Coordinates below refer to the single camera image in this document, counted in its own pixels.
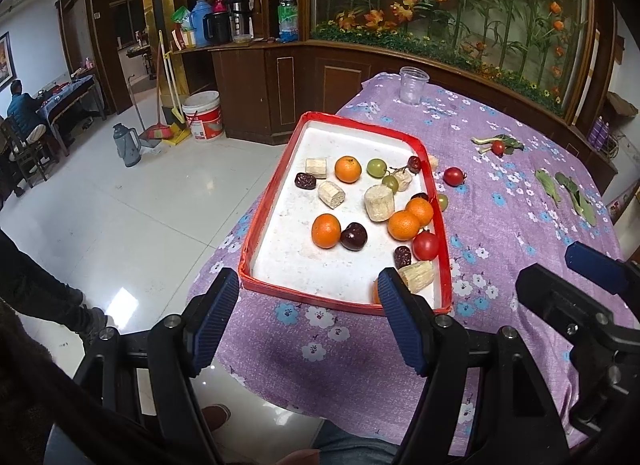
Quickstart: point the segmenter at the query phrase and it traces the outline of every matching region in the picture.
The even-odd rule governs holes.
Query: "framed painting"
[[[15,79],[14,58],[11,56],[9,33],[0,38],[0,90]]]

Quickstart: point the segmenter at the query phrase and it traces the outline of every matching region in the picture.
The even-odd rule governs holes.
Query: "table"
[[[566,246],[575,240],[620,257],[591,176],[577,158],[539,132],[462,95],[428,85],[422,103],[411,106],[398,100],[398,75],[380,73],[363,86],[338,115],[414,135],[440,160],[434,177],[438,191],[449,197],[444,222],[454,298],[451,315],[471,329],[495,333],[509,324],[520,332],[574,445],[582,435],[568,423],[578,392],[570,346],[518,304],[514,282],[522,268],[539,262],[610,308],[618,324],[632,326],[633,317],[619,298],[563,263]],[[472,136],[500,133],[522,141],[525,151],[500,159],[492,153],[480,155],[470,141]],[[465,184],[445,187],[442,173],[450,166],[468,174]],[[536,169],[571,176],[593,203],[596,227],[577,216],[564,190],[559,189],[562,202],[554,207],[533,175]],[[200,271],[188,299],[204,293],[220,268],[238,267],[256,206]],[[236,380],[276,405],[328,418],[352,434],[393,443],[402,440],[424,385],[424,379],[404,364],[385,317],[330,311],[245,289],[216,356]],[[465,451],[477,380],[471,370],[453,454]]]
[[[95,85],[95,79],[93,75],[82,77],[81,79],[78,79],[77,81],[63,87],[60,92],[56,93],[46,102],[44,102],[38,110],[38,115],[46,119],[49,127],[51,128],[51,131],[53,132],[53,135],[56,137],[56,140],[60,144],[62,152],[65,153],[65,156],[69,156],[69,151],[66,148],[65,142],[63,142],[62,140],[62,136],[60,135],[56,122],[65,111],[67,111],[73,104],[78,102],[88,93],[91,93],[94,97],[95,105],[98,106],[100,116],[102,117],[102,120],[105,121],[107,117],[104,114],[104,108],[102,107],[102,102],[100,100],[100,96],[98,95],[98,90]]]

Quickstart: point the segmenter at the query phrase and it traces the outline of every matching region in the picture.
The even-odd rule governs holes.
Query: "plastic cup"
[[[405,104],[420,104],[424,85],[429,82],[429,76],[418,68],[405,66],[400,69],[400,100]]]

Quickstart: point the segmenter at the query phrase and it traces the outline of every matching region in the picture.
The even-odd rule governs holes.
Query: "blue gripper pad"
[[[385,268],[378,275],[378,296],[404,363],[421,377],[426,376],[422,333],[412,315],[414,296],[393,268]]]
[[[182,340],[190,357],[194,376],[213,360],[238,302],[239,288],[238,274],[231,268],[223,268],[207,293],[191,300],[199,299],[199,302],[186,322]]]
[[[618,295],[629,286],[623,265],[580,241],[566,248],[564,261],[568,268],[612,295]]]

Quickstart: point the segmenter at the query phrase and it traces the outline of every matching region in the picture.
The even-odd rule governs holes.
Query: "sugarcane piece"
[[[402,267],[398,274],[411,293],[417,293],[431,285],[435,278],[433,264],[430,261],[418,261],[408,267]]]
[[[326,158],[307,158],[305,172],[324,180],[326,178]]]
[[[398,180],[398,192],[407,190],[409,188],[409,184],[414,179],[411,171],[409,171],[408,169],[398,169],[393,173],[393,176],[395,176],[396,180]]]
[[[344,191],[334,182],[322,182],[318,186],[318,198],[332,209],[335,209],[344,201]]]
[[[382,184],[367,189],[364,204],[371,221],[386,221],[396,211],[393,191]]]

